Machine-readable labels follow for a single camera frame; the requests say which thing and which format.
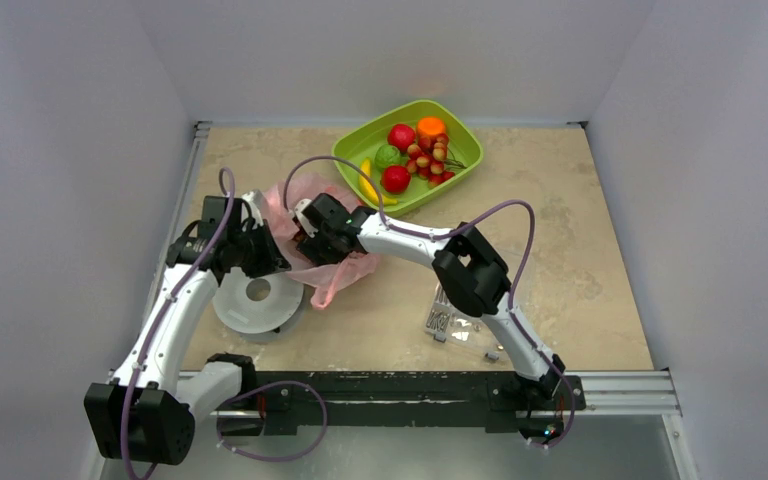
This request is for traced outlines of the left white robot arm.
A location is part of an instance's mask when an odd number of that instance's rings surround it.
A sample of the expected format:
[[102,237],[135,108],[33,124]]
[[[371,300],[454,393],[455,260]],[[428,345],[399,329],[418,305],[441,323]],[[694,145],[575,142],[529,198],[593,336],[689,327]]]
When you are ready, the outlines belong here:
[[219,353],[194,377],[180,380],[179,373],[195,327],[227,274],[288,270],[267,211],[258,190],[234,200],[207,196],[200,219],[170,245],[161,291],[138,340],[108,380],[91,384],[84,397],[103,457],[178,465],[212,410],[225,401],[235,409],[255,402],[258,382],[247,356]]

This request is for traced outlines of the pink plastic bag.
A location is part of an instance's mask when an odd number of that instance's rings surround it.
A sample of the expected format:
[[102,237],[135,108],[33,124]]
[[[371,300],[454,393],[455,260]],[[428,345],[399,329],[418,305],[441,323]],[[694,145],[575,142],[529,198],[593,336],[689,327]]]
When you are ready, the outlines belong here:
[[[292,240],[298,227],[292,221],[291,214],[282,207],[283,192],[283,182],[280,181],[263,193],[267,205],[266,220],[279,250],[291,265],[288,276],[311,286],[314,293],[310,303],[314,309],[323,310],[341,290],[371,275],[377,269],[381,256],[353,253],[337,264],[316,266],[297,250],[297,244]],[[296,175],[291,180],[288,205],[293,207],[299,200],[313,199],[319,193],[332,195],[348,210],[361,205],[349,189],[317,173]]]

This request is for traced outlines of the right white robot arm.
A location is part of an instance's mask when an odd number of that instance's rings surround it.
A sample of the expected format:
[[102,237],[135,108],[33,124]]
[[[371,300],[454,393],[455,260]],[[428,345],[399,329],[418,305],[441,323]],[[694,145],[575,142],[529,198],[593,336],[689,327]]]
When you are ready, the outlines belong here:
[[321,193],[296,204],[298,250],[311,262],[336,264],[352,254],[383,254],[434,271],[451,305],[480,319],[507,353],[524,399],[544,407],[561,391],[564,366],[539,339],[517,303],[521,278],[478,230],[476,222],[455,229],[394,220],[367,206],[348,210]]

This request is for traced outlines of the yellow fake banana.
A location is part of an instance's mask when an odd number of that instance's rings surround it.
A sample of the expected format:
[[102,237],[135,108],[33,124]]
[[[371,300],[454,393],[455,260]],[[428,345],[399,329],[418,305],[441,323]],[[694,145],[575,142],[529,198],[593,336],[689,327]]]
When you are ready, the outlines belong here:
[[358,188],[362,195],[374,205],[394,206],[398,204],[398,200],[386,195],[381,195],[378,190],[375,189],[371,180],[371,167],[372,161],[369,158],[364,159],[360,164],[361,174],[358,180]]

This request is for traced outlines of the red fake pomegranate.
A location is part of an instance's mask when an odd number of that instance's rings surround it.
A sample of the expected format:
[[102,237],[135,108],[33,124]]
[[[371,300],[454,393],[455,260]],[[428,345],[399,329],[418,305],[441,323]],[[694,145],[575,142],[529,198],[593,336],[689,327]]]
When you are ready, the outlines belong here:
[[402,165],[391,165],[382,171],[380,185],[391,194],[402,194],[410,185],[412,174]]

